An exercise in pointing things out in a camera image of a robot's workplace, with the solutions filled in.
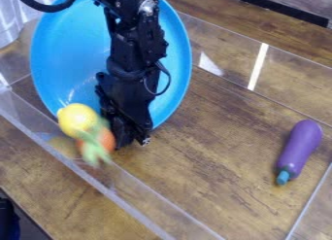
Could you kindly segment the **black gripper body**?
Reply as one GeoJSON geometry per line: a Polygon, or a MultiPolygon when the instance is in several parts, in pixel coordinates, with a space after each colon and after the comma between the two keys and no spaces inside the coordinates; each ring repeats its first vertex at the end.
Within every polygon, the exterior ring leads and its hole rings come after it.
{"type": "Polygon", "coordinates": [[[110,116],[122,116],[138,124],[152,121],[149,106],[160,95],[160,73],[156,65],[128,71],[109,62],[108,72],[96,74],[101,114],[109,123],[110,116]]]}

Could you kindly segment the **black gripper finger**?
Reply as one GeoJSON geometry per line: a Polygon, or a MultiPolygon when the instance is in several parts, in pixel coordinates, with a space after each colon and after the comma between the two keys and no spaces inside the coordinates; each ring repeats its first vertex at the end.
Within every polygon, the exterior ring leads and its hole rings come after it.
{"type": "Polygon", "coordinates": [[[116,149],[133,142],[133,129],[130,121],[122,116],[110,116],[110,130],[116,137],[116,149]]]}
{"type": "Polygon", "coordinates": [[[129,125],[130,140],[146,146],[150,143],[152,122],[146,120],[142,124],[132,122],[129,125]]]}

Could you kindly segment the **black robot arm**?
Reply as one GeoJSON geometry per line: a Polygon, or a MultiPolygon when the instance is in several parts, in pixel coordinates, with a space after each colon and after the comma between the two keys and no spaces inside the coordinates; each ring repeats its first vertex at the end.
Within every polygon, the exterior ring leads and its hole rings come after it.
{"type": "Polygon", "coordinates": [[[104,9],[110,55],[106,70],[96,74],[101,115],[120,149],[132,142],[146,145],[154,123],[149,106],[166,92],[160,76],[168,42],[160,25],[158,0],[93,0],[104,9]]]}

